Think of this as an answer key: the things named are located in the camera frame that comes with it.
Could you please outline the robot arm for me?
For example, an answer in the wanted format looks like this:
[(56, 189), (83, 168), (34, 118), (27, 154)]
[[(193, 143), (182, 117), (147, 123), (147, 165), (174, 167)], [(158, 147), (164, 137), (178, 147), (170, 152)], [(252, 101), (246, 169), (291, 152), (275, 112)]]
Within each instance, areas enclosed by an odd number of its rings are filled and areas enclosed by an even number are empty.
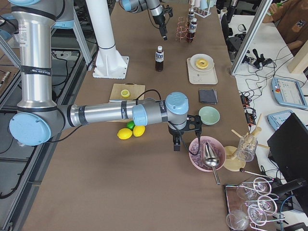
[(121, 7), (130, 13), (140, 13), (147, 10), (152, 15), (151, 24), (159, 30), (163, 40), (167, 40), (167, 23), (173, 16), (173, 8), (164, 6), (159, 0), (120, 0)]
[(188, 98), (181, 92), (159, 101), (135, 99), (84, 106), (55, 103), (51, 92), (51, 29), (75, 26), (73, 2), (13, 0), (11, 6), (19, 29), (22, 99), (9, 129), (19, 142), (40, 145), (68, 128), (129, 118), (138, 126), (166, 122), (176, 151), (184, 132), (193, 130), (200, 137), (201, 119), (188, 114)]

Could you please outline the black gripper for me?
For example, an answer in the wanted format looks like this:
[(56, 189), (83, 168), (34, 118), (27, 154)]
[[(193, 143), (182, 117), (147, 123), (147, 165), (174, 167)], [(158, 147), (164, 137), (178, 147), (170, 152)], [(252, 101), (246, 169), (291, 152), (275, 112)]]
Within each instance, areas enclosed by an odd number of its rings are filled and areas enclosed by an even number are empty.
[(187, 115), (183, 122), (168, 121), (169, 133), (173, 136), (173, 150), (180, 151), (181, 135), (184, 132), (194, 131), (197, 137), (202, 133), (202, 121), (199, 115)]
[(173, 16), (172, 7), (151, 7), (150, 12), (154, 19), (155, 24), (159, 25), (159, 32), (163, 40), (167, 40), (167, 28), (165, 23), (165, 14), (167, 13), (169, 18)]

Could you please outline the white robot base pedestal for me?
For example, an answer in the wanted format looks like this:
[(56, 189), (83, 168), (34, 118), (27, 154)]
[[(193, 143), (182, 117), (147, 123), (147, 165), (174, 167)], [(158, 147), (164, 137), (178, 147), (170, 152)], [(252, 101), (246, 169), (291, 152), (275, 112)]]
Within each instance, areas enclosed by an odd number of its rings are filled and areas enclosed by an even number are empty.
[(129, 57), (116, 49), (107, 1), (86, 0), (98, 44), (93, 77), (125, 79)]

